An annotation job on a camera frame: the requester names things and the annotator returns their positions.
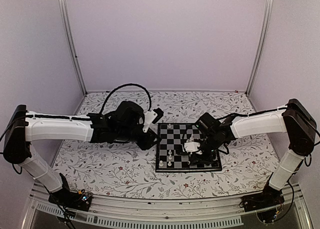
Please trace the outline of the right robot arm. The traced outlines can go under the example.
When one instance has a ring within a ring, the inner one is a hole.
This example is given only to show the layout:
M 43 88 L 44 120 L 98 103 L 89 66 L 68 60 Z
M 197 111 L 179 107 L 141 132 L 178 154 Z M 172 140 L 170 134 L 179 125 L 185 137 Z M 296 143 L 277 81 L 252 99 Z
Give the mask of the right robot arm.
M 191 136 L 182 145 L 182 150 L 190 155 L 192 165 L 209 164 L 212 151 L 227 147 L 237 139 L 268 134 L 287 136 L 288 150 L 258 197 L 262 207 L 269 207 L 278 199 L 278 193 L 320 143 L 315 119 L 295 98 L 283 106 L 249 114 L 230 113 L 215 118 L 205 113 L 194 126 L 204 135 L 204 140 Z

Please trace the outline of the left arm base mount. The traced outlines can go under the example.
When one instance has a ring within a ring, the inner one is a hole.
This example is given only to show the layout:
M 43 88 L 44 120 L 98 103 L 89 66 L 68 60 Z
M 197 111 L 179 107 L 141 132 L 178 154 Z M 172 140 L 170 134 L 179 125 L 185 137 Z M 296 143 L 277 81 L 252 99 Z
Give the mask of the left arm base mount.
M 62 187 L 56 192 L 50 192 L 48 201 L 65 208 L 88 212 L 93 194 L 85 189 L 77 192 L 71 191 L 65 176 L 62 173 L 59 173 L 59 175 L 62 180 Z

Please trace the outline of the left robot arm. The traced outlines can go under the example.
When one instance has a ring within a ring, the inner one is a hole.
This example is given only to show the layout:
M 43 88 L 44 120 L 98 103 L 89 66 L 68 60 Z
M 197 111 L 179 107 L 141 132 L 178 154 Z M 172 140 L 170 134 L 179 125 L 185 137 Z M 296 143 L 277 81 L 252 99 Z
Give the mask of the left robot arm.
M 41 182 L 51 196 L 63 206 L 74 202 L 75 193 L 69 189 L 66 178 L 54 171 L 31 147 L 33 141 L 76 140 L 89 143 L 136 143 L 148 150 L 161 139 L 150 128 L 164 115 L 160 108 L 144 111 L 139 105 L 124 101 L 115 111 L 106 114 L 52 115 L 28 111 L 18 105 L 1 135 L 4 140 L 2 155 L 19 165 Z

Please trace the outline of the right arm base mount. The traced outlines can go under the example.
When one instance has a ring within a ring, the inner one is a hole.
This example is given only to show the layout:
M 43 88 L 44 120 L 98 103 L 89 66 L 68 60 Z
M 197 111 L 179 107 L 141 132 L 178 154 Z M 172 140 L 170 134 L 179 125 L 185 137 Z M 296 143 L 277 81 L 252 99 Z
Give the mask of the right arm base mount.
M 239 207 L 245 212 L 258 211 L 257 218 L 264 224 L 276 221 L 285 202 L 282 190 L 265 186 L 262 192 L 241 197 Z

